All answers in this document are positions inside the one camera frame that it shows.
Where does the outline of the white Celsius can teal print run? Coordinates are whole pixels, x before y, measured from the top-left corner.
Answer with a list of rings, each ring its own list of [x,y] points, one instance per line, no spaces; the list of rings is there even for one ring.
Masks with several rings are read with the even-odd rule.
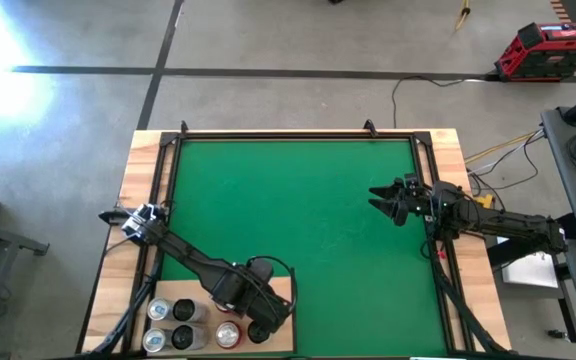
[[[172,312],[174,318],[180,322],[204,323],[209,316],[209,311],[203,303],[188,298],[177,300]]]

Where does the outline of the black stand frame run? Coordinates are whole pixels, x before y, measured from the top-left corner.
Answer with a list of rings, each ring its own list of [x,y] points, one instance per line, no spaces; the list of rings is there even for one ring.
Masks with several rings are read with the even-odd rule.
[[[502,265],[512,263],[529,254],[544,252],[551,255],[559,284],[558,290],[561,292],[558,304],[565,325],[565,329],[560,331],[567,332],[568,341],[576,343],[576,315],[572,308],[571,296],[566,288],[566,281],[571,280],[572,275],[568,264],[557,259],[557,255],[565,251],[565,243],[552,245],[548,240],[497,237],[497,244],[487,248],[487,255],[494,272]]]

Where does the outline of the white Celsius can black lid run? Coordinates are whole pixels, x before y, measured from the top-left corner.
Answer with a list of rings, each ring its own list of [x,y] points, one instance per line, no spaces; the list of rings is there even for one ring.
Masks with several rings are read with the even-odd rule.
[[[177,350],[199,350],[206,346],[209,336],[203,326],[182,324],[172,332],[171,342]]]

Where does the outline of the green table mat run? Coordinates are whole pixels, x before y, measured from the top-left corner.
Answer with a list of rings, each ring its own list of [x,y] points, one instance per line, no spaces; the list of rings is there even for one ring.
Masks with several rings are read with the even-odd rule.
[[[442,355],[423,222],[370,204],[414,169],[405,141],[187,142],[170,227],[211,257],[293,267],[302,356]]]

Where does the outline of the yellow pole stand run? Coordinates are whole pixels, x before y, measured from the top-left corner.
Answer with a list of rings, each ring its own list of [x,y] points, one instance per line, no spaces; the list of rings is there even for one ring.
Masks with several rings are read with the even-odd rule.
[[[463,24],[469,17],[470,13],[471,13],[470,0],[461,0],[458,17],[454,26],[455,32],[459,31],[462,28]]]

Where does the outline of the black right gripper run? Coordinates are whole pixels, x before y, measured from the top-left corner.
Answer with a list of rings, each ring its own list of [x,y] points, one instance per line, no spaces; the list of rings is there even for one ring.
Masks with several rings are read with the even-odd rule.
[[[404,181],[395,179],[390,185],[371,187],[369,192],[380,198],[395,198],[404,189]],[[405,201],[369,199],[368,202],[391,219],[395,226],[403,226],[406,223],[409,211],[416,216],[428,217],[432,222],[437,221],[441,214],[438,196],[426,185],[407,188]]]

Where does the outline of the white sheet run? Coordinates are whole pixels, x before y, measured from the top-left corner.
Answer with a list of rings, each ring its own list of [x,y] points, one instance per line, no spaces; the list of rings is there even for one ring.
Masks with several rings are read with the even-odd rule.
[[[558,289],[553,257],[544,252],[529,254],[496,270],[504,283]]]

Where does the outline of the red black tool box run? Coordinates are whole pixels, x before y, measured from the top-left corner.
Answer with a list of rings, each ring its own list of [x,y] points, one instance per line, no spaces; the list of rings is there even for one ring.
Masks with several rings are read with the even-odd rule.
[[[520,28],[494,63],[503,82],[561,81],[576,72],[576,22]]]

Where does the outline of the wooden shelf board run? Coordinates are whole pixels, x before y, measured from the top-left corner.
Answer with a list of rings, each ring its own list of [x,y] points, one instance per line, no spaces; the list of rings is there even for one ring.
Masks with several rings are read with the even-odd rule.
[[[210,295],[205,291],[198,280],[175,280],[159,281],[155,292],[156,297],[166,300],[178,300],[189,298],[205,306],[207,317],[203,327],[207,335],[207,344],[198,350],[176,350],[165,349],[158,352],[158,355],[171,355],[175,357],[194,356],[235,356],[235,355],[275,355],[290,354],[295,350],[296,341],[293,331],[293,317],[289,316],[284,324],[269,339],[263,343],[255,344],[247,336],[247,329],[252,320],[245,316],[239,318],[236,315],[218,310]],[[217,327],[225,322],[232,321],[242,330],[242,340],[232,349],[220,347],[215,340]]]

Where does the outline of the silver blue energy drink can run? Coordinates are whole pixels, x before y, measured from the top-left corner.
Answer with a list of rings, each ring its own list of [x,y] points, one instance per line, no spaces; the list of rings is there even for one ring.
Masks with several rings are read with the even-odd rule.
[[[142,338],[142,346],[147,353],[158,353],[172,348],[172,331],[169,329],[151,328]]]
[[[147,306],[147,316],[152,321],[173,320],[173,304],[165,298],[153,298]]]

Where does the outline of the black aluminium table frame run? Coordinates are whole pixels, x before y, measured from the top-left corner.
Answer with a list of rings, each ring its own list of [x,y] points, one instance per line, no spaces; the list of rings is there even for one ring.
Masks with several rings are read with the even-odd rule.
[[[162,202],[169,205],[173,213],[173,199],[176,186],[176,177],[180,165],[181,150],[187,142],[305,142],[305,141],[405,141],[409,144],[415,169],[419,178],[427,183],[434,182],[444,177],[444,171],[437,158],[440,132],[428,131],[393,131],[381,130],[376,138],[372,138],[365,130],[341,130],[341,131],[277,131],[277,130],[252,130],[252,131],[190,131],[185,135],[180,132],[156,132],[139,131],[132,139],[131,149],[128,155],[126,170],[120,192],[121,201],[135,207],[145,202]],[[298,289],[296,273],[293,267],[288,267],[284,275],[276,272],[271,281],[275,291],[284,296],[297,297]],[[437,304],[442,321],[447,355],[454,347],[456,334],[454,315],[434,282]],[[296,308],[293,317],[295,350],[290,354],[275,355],[235,355],[237,359],[254,358],[261,356],[299,356],[305,358],[317,357],[408,357],[402,356],[379,356],[379,355],[350,355],[350,356],[302,356],[297,351],[297,315]]]

